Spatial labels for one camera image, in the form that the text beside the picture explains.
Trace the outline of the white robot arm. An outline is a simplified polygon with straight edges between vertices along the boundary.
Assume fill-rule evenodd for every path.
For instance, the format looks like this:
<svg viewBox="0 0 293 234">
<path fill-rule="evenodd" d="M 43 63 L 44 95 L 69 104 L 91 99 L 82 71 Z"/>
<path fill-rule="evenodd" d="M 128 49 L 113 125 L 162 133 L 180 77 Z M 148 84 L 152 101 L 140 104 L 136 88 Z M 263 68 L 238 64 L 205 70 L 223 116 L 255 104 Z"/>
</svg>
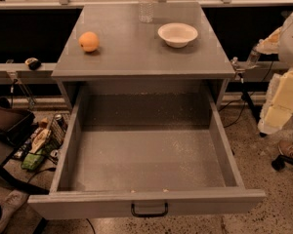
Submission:
<svg viewBox="0 0 293 234">
<path fill-rule="evenodd" d="M 283 75 L 271 79 L 260 113 L 258 129 L 271 135 L 281 130 L 293 115 L 293 12 L 283 26 L 259 42 L 256 50 L 265 55 L 278 54 L 278 59 L 290 67 Z"/>
</svg>

